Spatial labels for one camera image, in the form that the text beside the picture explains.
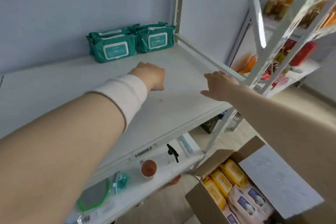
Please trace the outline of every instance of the cardboard box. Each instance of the cardboard box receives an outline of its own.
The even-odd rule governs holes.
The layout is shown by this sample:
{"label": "cardboard box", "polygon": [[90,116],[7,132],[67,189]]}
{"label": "cardboard box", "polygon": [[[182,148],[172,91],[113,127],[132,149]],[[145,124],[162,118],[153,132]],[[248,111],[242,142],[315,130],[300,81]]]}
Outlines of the cardboard box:
{"label": "cardboard box", "polygon": [[[243,168],[243,170],[247,173],[249,176],[250,180],[252,181],[252,184],[254,183],[259,190],[267,197],[267,199],[271,202],[271,204],[275,207],[276,211],[273,214],[273,218],[276,221],[281,221],[283,223],[287,224],[313,224],[313,223],[323,223],[323,224],[331,224],[331,223],[336,223],[336,213],[334,212],[334,209],[327,204],[325,201],[323,201],[323,198],[320,197],[320,195],[315,191],[317,190],[316,188],[311,188],[306,182],[304,181],[303,178],[305,178],[302,174],[308,173],[312,170],[309,170],[309,166],[305,165],[304,168],[300,167],[300,165],[296,162],[296,165],[294,167],[290,167],[289,162],[293,162],[294,159],[298,159],[298,155],[296,156],[288,156],[288,154],[285,154],[285,158],[281,158],[281,153],[283,152],[284,147],[281,146],[281,144],[278,144],[275,142],[273,144],[277,148],[277,152],[272,152],[274,151],[269,145],[266,145],[261,139],[259,139],[257,136],[252,138],[249,142],[247,142],[241,149],[238,151],[234,150],[226,150],[226,149],[221,149],[217,150],[211,157],[209,157],[202,165],[200,165],[195,171],[194,174],[198,177],[201,177],[203,180],[207,175],[212,173],[216,169],[218,165],[223,163],[227,158],[231,158],[234,160],[236,163],[238,163],[241,167],[243,166],[248,166],[250,164],[250,160],[252,160],[252,163],[255,163],[255,158],[258,158],[260,154],[262,154],[262,151],[269,152],[274,155],[274,159],[280,159],[280,162],[274,162],[271,163],[271,169],[272,172],[271,174],[268,174],[269,169],[265,169],[267,166],[267,163],[258,163],[255,166],[255,170],[246,170]],[[288,170],[288,174],[290,176],[285,177],[284,179],[281,177],[281,175],[286,175],[287,171],[280,170],[281,173],[279,174],[279,177],[276,177],[276,179],[279,179],[279,184],[274,184],[271,183],[271,194],[276,194],[280,193],[279,195],[281,196],[283,194],[284,189],[288,189],[288,192],[290,192],[289,196],[295,195],[295,191],[292,193],[291,189],[296,189],[296,180],[292,181],[291,179],[297,179],[300,184],[303,182],[303,190],[304,192],[300,192],[298,198],[293,198],[293,202],[291,200],[288,201],[288,204],[285,205],[284,207],[286,208],[289,206],[289,209],[291,209],[291,204],[295,207],[295,204],[297,204],[298,211],[300,211],[300,208],[302,207],[309,207],[305,206],[304,204],[300,203],[300,200],[304,199],[305,201],[309,202],[312,204],[312,208],[309,207],[309,209],[304,210],[303,212],[300,212],[296,215],[293,215],[289,218],[286,218],[286,220],[279,214],[279,208],[276,207],[276,205],[284,205],[281,204],[282,202],[277,202],[280,197],[275,197],[272,200],[267,196],[266,190],[263,189],[265,188],[263,186],[263,183],[267,183],[267,180],[261,180],[258,179],[258,176],[255,176],[255,180],[251,179],[251,176],[254,174],[255,171],[257,172],[266,172],[261,173],[260,176],[265,175],[265,177],[270,177],[274,176],[274,173],[277,175],[277,168],[283,168],[281,165],[286,165]],[[186,194],[186,199],[189,202],[191,208],[193,209],[195,215],[199,219],[201,224],[207,224],[207,223],[216,223],[216,224],[230,224],[229,221],[225,218],[224,214],[222,213],[221,209],[216,205],[216,203],[213,201],[211,195],[208,193],[207,189],[204,187],[202,182],[200,181],[189,193]],[[286,215],[286,209],[281,211],[283,215]]]}

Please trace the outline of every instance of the yellow wet wipes pack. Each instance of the yellow wet wipes pack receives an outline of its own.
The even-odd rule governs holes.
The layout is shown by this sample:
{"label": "yellow wet wipes pack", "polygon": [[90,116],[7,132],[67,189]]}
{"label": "yellow wet wipes pack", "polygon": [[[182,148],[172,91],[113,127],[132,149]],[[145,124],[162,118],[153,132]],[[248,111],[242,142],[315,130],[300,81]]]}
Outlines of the yellow wet wipes pack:
{"label": "yellow wet wipes pack", "polygon": [[224,173],[220,170],[220,168],[216,168],[216,170],[210,175],[210,177],[215,182],[224,197],[228,199],[229,192],[232,189],[232,184],[224,175]]}
{"label": "yellow wet wipes pack", "polygon": [[245,172],[232,159],[228,159],[219,167],[233,185],[242,187],[248,180]]}
{"label": "yellow wet wipes pack", "polygon": [[226,206],[226,200],[220,192],[219,188],[214,183],[214,181],[211,178],[207,177],[202,183],[204,187],[208,190],[218,207],[220,209],[224,209],[224,207]]}

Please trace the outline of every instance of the cup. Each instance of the cup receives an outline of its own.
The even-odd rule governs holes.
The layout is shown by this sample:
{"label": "cup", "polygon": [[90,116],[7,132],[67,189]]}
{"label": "cup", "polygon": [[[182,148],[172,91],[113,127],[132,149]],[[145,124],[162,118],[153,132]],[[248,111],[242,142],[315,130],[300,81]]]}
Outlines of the cup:
{"label": "cup", "polygon": [[145,180],[151,180],[153,179],[156,170],[157,170],[157,165],[153,160],[146,160],[146,161],[141,161],[141,174],[145,178]]}

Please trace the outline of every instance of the product package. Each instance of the product package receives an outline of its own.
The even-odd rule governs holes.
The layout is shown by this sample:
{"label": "product package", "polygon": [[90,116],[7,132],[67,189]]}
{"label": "product package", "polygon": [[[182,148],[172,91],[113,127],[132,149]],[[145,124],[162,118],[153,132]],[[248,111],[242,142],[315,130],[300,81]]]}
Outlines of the product package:
{"label": "product package", "polygon": [[221,193],[224,195],[226,199],[229,197],[229,192],[232,189],[232,184],[220,170],[220,168],[216,168],[216,170],[210,175],[212,180],[215,182]]}
{"label": "product package", "polygon": [[230,224],[241,224],[240,221],[237,219],[237,216],[230,210],[228,205],[225,206],[222,212],[225,215],[225,217],[228,219]]}
{"label": "product package", "polygon": [[137,37],[134,34],[119,34],[95,38],[94,60],[105,63],[137,54]]}
{"label": "product package", "polygon": [[164,26],[167,26],[168,23],[167,22],[155,22],[155,23],[151,23],[151,24],[140,24],[140,23],[137,23],[137,24],[134,24],[130,27],[127,28],[127,30],[129,32],[132,32],[132,33],[136,33],[140,30],[143,30],[145,28],[149,28],[149,27],[164,27]]}
{"label": "product package", "polygon": [[239,213],[237,218],[240,222],[263,224],[263,221],[267,219],[263,213],[253,206],[254,204],[249,201],[245,192],[237,185],[234,185],[229,193],[229,201],[237,209]]}
{"label": "product package", "polygon": [[103,32],[90,32],[88,35],[86,35],[86,39],[88,40],[90,47],[90,56],[94,56],[95,54],[94,52],[95,38],[110,37],[113,35],[120,35],[120,34],[130,34],[130,31],[127,28],[121,28]]}
{"label": "product package", "polygon": [[174,46],[175,26],[147,27],[137,31],[138,52],[154,52]]}
{"label": "product package", "polygon": [[232,159],[228,159],[219,167],[233,185],[243,187],[248,180],[245,172]]}
{"label": "product package", "polygon": [[226,206],[226,200],[222,195],[222,193],[220,192],[219,188],[214,183],[214,181],[211,178],[207,177],[203,181],[203,184],[205,188],[208,190],[209,194],[212,196],[213,200],[218,205],[218,207],[220,209],[224,209],[224,207]]}
{"label": "product package", "polygon": [[242,191],[245,192],[249,202],[252,202],[254,206],[264,214],[264,219],[266,220],[274,211],[271,203],[266,199],[266,197],[257,189],[255,186],[251,185],[249,182],[246,183]]}

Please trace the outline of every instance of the floor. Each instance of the floor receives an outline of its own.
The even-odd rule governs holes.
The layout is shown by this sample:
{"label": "floor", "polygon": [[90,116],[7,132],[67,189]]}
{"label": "floor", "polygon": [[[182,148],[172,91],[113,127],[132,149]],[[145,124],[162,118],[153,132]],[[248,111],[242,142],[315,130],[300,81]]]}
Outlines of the floor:
{"label": "floor", "polygon": [[[326,123],[336,125],[336,109],[302,89],[290,87],[273,96],[272,99],[307,115],[317,117]],[[204,149],[208,142],[208,134],[200,127],[190,131],[190,134]],[[223,133],[212,152],[219,148],[239,149],[255,135],[257,132],[244,120],[234,132]],[[143,205],[132,209],[118,219],[118,224],[134,223],[135,220],[139,224],[199,224],[184,197],[197,182],[192,175],[183,175],[178,184],[155,192],[144,201]]]}

